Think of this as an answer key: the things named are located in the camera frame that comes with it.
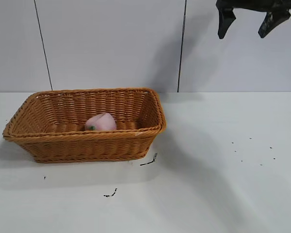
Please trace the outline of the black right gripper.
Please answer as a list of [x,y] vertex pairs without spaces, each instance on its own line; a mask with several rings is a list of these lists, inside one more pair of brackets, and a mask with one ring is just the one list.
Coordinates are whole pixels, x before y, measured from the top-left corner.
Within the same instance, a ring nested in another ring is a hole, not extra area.
[[265,38],[275,27],[291,17],[291,0],[217,0],[219,13],[218,37],[224,39],[229,27],[236,20],[234,8],[267,12],[258,34]]

